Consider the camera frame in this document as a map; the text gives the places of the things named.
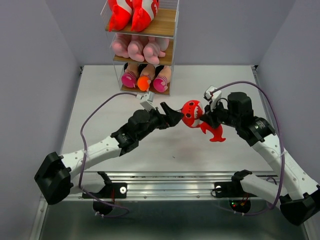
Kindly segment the red shark plush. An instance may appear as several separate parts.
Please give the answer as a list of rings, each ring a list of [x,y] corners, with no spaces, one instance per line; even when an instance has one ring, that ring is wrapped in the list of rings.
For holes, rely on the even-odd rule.
[[[192,129],[200,128],[204,134],[206,134],[207,131],[212,133],[213,137],[210,139],[211,142],[224,142],[226,140],[226,138],[223,137],[223,128],[221,125],[219,125],[217,128],[212,128],[210,125],[200,119],[200,117],[204,114],[204,110],[200,101],[187,101],[183,105],[181,113],[184,114],[182,121],[187,127]]]

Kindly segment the boy doll orange shorts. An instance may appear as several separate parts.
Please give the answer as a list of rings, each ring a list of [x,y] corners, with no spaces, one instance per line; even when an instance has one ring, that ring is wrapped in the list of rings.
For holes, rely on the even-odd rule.
[[[137,80],[137,86],[141,91],[148,91],[151,82],[154,80],[156,75],[156,68],[152,64],[147,64],[141,71],[140,76]]]

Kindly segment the boy doll pink shorts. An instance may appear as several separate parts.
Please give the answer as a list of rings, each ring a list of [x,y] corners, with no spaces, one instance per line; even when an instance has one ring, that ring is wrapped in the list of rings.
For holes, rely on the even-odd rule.
[[[127,62],[124,65],[124,73],[121,76],[121,82],[125,87],[135,88],[139,76],[139,64]]]

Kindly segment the pink pig plush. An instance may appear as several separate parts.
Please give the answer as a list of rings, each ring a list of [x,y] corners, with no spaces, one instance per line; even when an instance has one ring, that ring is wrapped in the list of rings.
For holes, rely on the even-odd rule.
[[[148,43],[148,38],[141,35],[132,35],[131,41],[127,47],[129,57],[137,62],[143,62],[145,60],[143,56],[143,50]]]
[[[144,59],[152,65],[159,65],[160,58],[166,56],[165,51],[169,46],[170,40],[165,37],[149,36],[148,43],[143,49]]]
[[[111,48],[118,57],[129,58],[128,46],[131,42],[129,34],[116,33]]]

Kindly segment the red fish plush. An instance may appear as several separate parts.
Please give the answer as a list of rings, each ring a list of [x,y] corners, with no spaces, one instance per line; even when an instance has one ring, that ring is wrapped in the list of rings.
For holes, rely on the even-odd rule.
[[[133,14],[132,0],[109,0],[111,10],[108,31],[121,31],[127,26]]]
[[[159,0],[133,0],[131,31],[141,32],[153,21],[159,11]]]

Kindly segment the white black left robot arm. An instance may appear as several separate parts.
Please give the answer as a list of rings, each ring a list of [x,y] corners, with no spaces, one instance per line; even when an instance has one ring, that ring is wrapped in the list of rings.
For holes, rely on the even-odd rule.
[[[154,130],[174,127],[184,117],[183,113],[171,109],[165,102],[160,105],[164,113],[157,108],[136,110],[119,130],[86,149],[62,155],[49,153],[34,176],[47,203],[55,205],[76,190],[77,186],[72,181],[83,170],[131,152]]]

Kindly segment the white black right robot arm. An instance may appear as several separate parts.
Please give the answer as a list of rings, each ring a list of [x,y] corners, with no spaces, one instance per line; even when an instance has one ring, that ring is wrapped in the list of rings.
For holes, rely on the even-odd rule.
[[[217,197],[229,193],[249,193],[270,204],[276,204],[282,215],[293,225],[299,226],[320,211],[320,185],[298,165],[283,149],[279,136],[269,122],[254,115],[252,101],[244,92],[232,92],[227,96],[227,107],[220,102],[221,92],[207,90],[201,120],[217,128],[233,127],[237,135],[254,149],[274,173],[278,184],[272,184],[248,170],[236,172],[230,182],[219,188]]]

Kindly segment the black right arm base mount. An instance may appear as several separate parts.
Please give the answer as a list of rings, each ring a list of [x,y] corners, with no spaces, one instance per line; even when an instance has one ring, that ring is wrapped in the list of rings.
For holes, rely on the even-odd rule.
[[[232,211],[240,214],[247,214],[251,209],[250,194],[244,191],[241,180],[251,175],[248,170],[237,171],[230,181],[215,182],[210,194],[215,198],[229,198],[229,206]]]

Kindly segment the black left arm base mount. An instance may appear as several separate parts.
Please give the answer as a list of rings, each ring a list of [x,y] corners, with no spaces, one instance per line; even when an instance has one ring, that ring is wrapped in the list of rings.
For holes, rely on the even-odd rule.
[[[97,189],[82,189],[84,199],[92,199],[92,208],[96,216],[101,218],[119,218],[130,211],[127,207],[116,204],[116,199],[127,197],[128,185],[125,182],[112,182],[104,171],[98,171],[98,180],[102,185],[96,185]]]

